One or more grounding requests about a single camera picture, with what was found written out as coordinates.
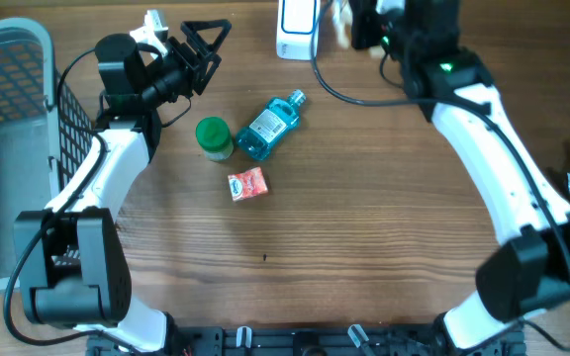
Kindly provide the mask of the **green lid jar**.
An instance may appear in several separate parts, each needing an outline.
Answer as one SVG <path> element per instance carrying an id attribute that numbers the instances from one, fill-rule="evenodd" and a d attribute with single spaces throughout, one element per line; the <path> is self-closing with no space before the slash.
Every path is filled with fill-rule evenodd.
<path id="1" fill-rule="evenodd" d="M 200 121 L 195 135 L 205 156 L 210 160 L 226 160 L 234 151 L 230 129 L 227 123 L 219 117 L 209 117 Z"/>

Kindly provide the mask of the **blue mouthwash bottle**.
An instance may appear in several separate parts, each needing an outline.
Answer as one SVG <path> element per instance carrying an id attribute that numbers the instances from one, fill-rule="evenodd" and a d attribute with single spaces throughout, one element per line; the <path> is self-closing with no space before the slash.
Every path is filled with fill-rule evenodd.
<path id="1" fill-rule="evenodd" d="M 252 159 L 265 160 L 273 147 L 300 124 L 300 109 L 306 95 L 294 90 L 287 99 L 271 98 L 262 112 L 236 135 L 237 146 Z"/>

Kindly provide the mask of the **red tissue packet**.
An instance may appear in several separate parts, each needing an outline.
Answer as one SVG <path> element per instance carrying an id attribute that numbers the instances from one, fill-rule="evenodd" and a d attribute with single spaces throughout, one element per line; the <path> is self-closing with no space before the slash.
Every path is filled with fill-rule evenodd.
<path id="1" fill-rule="evenodd" d="M 254 167 L 239 174 L 229 175 L 228 181 L 234 202 L 268 193 L 266 180 L 260 167 Z"/>

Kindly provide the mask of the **beige plastic food pouch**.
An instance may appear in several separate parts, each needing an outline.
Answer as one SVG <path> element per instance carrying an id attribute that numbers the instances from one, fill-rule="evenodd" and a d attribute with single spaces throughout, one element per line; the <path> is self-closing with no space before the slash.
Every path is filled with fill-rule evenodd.
<path id="1" fill-rule="evenodd" d="M 351 23 L 352 14 L 349 0 L 334 0 L 332 4 L 332 24 L 335 31 L 337 44 L 344 49 L 354 49 L 351 44 Z M 367 49 L 372 58 L 381 59 L 385 55 L 385 50 L 381 45 Z"/>

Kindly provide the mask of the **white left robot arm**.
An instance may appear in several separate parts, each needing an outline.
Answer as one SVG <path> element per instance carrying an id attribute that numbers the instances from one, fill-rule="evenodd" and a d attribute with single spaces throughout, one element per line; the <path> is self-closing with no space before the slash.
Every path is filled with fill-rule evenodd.
<path id="1" fill-rule="evenodd" d="M 220 43 L 203 32 L 225 38 L 231 27 L 185 22 L 180 42 L 150 13 L 144 27 L 92 48 L 104 89 L 95 127 L 80 128 L 89 151 L 55 198 L 14 222 L 17 263 L 7 289 L 20 293 L 28 321 L 61 328 L 69 341 L 102 338 L 131 355 L 192 352 L 170 314 L 134 295 L 115 220 L 159 145 L 158 108 L 201 94 L 220 64 Z"/>

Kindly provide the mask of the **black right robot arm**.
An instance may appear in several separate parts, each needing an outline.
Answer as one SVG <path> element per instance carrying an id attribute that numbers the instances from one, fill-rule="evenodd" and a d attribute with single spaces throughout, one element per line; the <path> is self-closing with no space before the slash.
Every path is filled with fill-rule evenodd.
<path id="1" fill-rule="evenodd" d="M 398 62 L 407 102 L 456 151 L 486 207 L 499 247 L 475 291 L 441 319 L 449 347 L 476 351 L 570 303 L 570 203 L 537 168 L 479 55 L 460 44 L 455 1 L 353 1 L 355 48 Z"/>

